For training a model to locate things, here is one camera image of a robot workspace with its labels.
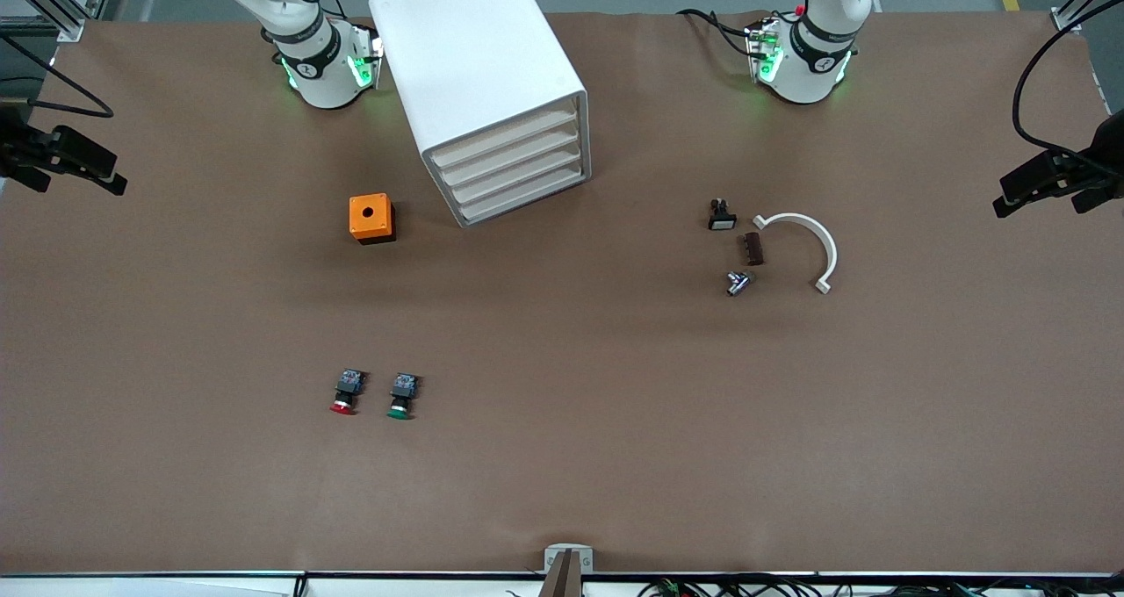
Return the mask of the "orange button enclosure box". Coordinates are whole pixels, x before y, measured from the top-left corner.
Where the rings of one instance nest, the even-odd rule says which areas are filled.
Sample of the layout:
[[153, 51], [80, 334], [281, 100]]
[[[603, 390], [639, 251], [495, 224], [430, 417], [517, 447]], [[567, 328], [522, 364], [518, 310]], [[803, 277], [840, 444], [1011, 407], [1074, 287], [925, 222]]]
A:
[[396, 208], [383, 192], [348, 198], [348, 232], [362, 245], [397, 241]]

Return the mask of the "white curved plastic bracket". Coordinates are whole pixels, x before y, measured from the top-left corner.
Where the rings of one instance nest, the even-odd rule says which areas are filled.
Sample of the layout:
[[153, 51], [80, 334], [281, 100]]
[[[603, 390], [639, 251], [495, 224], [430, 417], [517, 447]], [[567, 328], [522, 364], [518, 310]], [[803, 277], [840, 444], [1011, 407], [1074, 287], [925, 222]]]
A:
[[821, 241], [821, 245], [825, 252], [825, 269], [819, 277], [816, 278], [814, 286], [818, 289], [818, 292], [830, 293], [832, 289], [832, 284], [830, 282], [832, 273], [834, 273], [836, 268], [839, 268], [839, 244], [836, 244], [835, 238], [832, 237], [832, 234], [826, 228], [826, 225], [823, 225], [822, 221], [812, 218], [812, 216], [807, 216], [807, 214], [777, 212], [772, 214], [770, 217], [756, 214], [756, 216], [753, 217], [753, 224], [759, 230], [764, 230], [767, 227], [781, 224], [782, 221], [789, 221], [790, 224], [798, 225], [804, 229], [812, 232], [812, 234], [815, 234], [815, 236]]

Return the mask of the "red mushroom push button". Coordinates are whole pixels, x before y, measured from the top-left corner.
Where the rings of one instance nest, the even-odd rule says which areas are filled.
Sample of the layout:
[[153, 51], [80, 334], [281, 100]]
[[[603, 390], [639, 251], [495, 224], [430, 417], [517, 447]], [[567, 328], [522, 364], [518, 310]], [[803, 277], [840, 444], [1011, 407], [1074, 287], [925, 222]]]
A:
[[342, 370], [330, 410], [338, 414], [355, 414], [355, 401], [363, 392], [366, 377], [364, 370]]

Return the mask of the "green mushroom push button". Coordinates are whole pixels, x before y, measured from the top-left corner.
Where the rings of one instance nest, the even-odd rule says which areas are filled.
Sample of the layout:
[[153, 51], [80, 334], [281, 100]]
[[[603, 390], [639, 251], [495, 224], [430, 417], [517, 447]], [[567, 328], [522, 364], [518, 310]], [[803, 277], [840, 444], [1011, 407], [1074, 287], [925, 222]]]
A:
[[388, 408], [388, 417], [393, 420], [411, 420], [411, 406], [416, 399], [422, 378], [410, 373], [398, 373], [391, 385], [391, 404]]

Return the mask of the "brown table cover sheet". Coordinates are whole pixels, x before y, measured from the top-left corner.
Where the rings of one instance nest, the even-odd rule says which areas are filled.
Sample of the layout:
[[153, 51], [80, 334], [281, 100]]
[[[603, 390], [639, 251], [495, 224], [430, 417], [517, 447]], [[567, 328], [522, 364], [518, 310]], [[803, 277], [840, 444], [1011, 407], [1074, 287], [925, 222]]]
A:
[[1124, 569], [1124, 203], [991, 208], [1043, 13], [878, 13], [806, 108], [685, 17], [550, 21], [593, 178], [466, 229], [392, 90], [309, 108], [255, 26], [58, 49], [129, 184], [0, 196], [0, 572]]

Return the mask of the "white table edge rail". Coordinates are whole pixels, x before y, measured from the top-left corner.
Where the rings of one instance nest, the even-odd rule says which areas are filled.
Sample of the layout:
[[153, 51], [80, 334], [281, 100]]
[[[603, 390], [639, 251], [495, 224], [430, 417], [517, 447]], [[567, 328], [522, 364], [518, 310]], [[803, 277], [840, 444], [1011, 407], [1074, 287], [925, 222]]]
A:
[[[0, 575], [0, 597], [537, 597], [544, 572]], [[584, 597], [1124, 597], [1124, 569], [1046, 572], [593, 572]]]

